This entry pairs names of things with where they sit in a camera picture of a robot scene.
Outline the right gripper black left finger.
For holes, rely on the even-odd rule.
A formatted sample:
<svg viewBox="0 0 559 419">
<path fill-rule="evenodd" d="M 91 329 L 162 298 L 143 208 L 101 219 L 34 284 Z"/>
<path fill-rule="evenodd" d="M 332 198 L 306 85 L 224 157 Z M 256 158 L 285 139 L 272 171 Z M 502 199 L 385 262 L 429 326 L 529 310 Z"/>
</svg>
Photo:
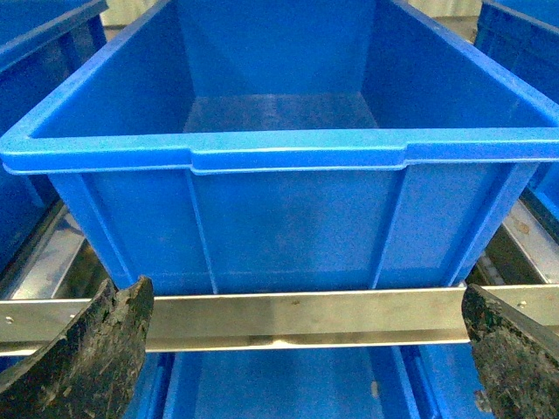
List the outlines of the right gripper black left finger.
<svg viewBox="0 0 559 419">
<path fill-rule="evenodd" d="M 121 418 L 146 358 L 150 278 L 120 290 L 104 280 L 48 344 L 1 373 L 3 418 Z"/>
</svg>

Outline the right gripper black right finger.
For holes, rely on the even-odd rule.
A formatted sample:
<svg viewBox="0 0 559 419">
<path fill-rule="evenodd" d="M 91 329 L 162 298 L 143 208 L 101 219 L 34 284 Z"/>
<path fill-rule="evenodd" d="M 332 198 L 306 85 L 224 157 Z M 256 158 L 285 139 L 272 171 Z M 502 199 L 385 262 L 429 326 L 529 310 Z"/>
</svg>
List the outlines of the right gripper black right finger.
<svg viewBox="0 0 559 419">
<path fill-rule="evenodd" d="M 478 285 L 461 312 L 496 418 L 558 417 L 558 336 Z"/>
</svg>

